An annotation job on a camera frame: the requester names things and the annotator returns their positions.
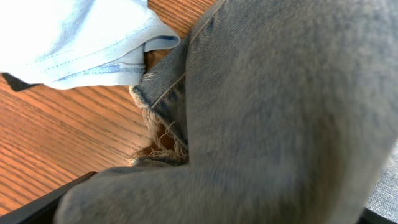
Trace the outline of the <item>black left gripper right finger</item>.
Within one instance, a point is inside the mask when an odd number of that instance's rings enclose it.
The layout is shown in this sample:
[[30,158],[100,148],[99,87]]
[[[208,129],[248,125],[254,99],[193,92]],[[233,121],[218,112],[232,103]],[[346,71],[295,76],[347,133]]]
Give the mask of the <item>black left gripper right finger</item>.
[[397,224],[397,222],[365,208],[357,224]]

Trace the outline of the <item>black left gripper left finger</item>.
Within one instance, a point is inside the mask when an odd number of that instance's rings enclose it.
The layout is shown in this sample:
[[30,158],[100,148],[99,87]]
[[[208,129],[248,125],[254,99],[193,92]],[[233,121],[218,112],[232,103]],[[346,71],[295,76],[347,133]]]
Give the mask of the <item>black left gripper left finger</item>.
[[53,224],[60,199],[72,187],[87,181],[95,174],[95,171],[86,173],[33,202],[1,216],[1,224]]

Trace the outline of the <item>blue denim jeans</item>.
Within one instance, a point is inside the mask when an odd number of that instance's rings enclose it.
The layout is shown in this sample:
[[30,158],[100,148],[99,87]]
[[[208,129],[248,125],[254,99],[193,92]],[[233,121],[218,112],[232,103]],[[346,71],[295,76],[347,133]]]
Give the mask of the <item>blue denim jeans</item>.
[[356,223],[397,141],[397,2],[218,1],[132,94],[188,162],[100,172],[57,223]]

